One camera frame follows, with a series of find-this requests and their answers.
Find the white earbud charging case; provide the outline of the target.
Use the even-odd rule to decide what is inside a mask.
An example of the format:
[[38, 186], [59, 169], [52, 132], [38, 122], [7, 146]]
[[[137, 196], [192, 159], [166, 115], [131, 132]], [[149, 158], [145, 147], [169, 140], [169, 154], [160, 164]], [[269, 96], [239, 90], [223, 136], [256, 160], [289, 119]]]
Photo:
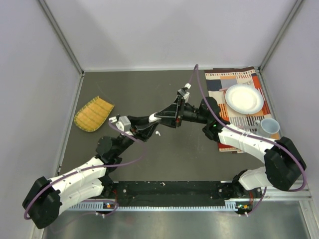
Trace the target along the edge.
[[153, 114], [151, 114], [151, 115], [149, 116], [149, 123], [155, 122], [155, 121], [158, 121], [158, 120], [160, 120], [160, 118], [159, 118], [159, 117], [156, 117], [156, 116], [155, 116], [155, 113], [153, 113]]

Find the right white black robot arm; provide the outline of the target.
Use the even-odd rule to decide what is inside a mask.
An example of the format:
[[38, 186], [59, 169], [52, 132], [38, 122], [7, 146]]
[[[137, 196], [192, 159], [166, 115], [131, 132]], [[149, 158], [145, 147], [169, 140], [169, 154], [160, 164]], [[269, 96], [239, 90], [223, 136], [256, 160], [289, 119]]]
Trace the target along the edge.
[[168, 127], [179, 127], [182, 121], [204, 124], [205, 136], [215, 142], [235, 147], [259, 159], [264, 165], [258, 169], [243, 170], [233, 179], [233, 192], [238, 197], [251, 190], [272, 186], [293, 192], [292, 186], [304, 177], [306, 164], [294, 143], [287, 137], [279, 140], [257, 136], [244, 131], [220, 116], [220, 107], [213, 97], [205, 97], [198, 108], [178, 95], [167, 108], [152, 114], [149, 121], [159, 121]]

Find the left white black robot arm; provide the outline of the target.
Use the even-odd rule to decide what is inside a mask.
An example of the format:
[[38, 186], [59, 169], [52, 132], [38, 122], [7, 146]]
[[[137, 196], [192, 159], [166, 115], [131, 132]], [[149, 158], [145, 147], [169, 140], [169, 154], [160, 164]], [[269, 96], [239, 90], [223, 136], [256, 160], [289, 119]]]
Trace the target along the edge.
[[109, 126], [119, 136], [100, 138], [96, 155], [81, 166], [53, 178], [38, 178], [22, 203], [24, 219], [43, 229], [82, 201], [96, 196], [109, 197], [113, 191], [113, 185], [108, 181], [109, 173], [138, 161], [123, 163], [121, 154], [134, 143], [143, 146], [160, 123], [157, 114], [110, 118]]

